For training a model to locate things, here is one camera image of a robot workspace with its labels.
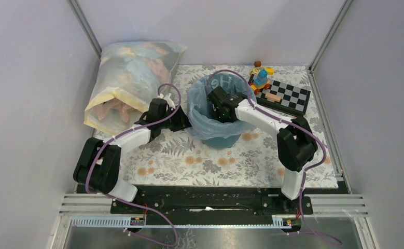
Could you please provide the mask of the light blue plastic bag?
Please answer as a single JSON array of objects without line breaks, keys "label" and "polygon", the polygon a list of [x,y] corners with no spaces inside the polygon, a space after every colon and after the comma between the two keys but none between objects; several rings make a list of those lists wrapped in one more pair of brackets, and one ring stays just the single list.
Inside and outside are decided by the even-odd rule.
[{"label": "light blue plastic bag", "polygon": [[189,133],[197,139],[215,137],[227,138],[240,135],[255,126],[243,121],[222,123],[214,118],[213,105],[207,95],[216,87],[222,87],[228,94],[247,94],[247,83],[240,76],[220,72],[213,77],[203,76],[187,91],[187,117],[192,125]]}]

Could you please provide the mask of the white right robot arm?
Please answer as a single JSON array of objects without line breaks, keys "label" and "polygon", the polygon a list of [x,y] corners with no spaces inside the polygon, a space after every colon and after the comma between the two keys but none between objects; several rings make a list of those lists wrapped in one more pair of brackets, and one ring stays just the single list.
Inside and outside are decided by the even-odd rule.
[{"label": "white right robot arm", "polygon": [[300,206],[302,184],[305,181],[304,167],[312,161],[318,144],[312,137],[309,124],[303,117],[291,121],[258,105],[242,93],[228,94],[222,87],[213,89],[208,95],[213,106],[214,118],[220,122],[243,121],[276,138],[277,155],[285,168],[280,209],[287,214]]}]

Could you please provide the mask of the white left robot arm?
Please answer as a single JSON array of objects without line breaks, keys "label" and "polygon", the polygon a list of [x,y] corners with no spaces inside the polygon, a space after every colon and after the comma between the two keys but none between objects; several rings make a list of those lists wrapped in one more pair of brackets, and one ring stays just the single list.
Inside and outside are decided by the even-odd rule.
[{"label": "white left robot arm", "polygon": [[178,104],[165,98],[154,98],[147,112],[126,131],[107,140],[91,137],[86,140],[74,169],[73,179],[94,190],[123,200],[123,207],[137,213],[143,200],[137,188],[119,177],[121,156],[157,138],[163,129],[172,132],[190,127],[188,117]]}]

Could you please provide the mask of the teal plastic trash bin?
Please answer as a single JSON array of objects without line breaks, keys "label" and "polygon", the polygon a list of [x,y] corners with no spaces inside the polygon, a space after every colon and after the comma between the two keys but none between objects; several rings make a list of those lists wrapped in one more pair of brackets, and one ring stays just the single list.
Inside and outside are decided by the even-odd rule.
[{"label": "teal plastic trash bin", "polygon": [[[207,99],[207,103],[208,103],[208,110],[210,112],[211,115],[211,119],[214,119],[214,112],[213,112],[213,106],[212,103]],[[214,137],[208,140],[202,140],[202,143],[214,148],[214,149],[225,149],[225,148],[231,148],[239,139],[240,135],[232,135],[229,137]]]}]

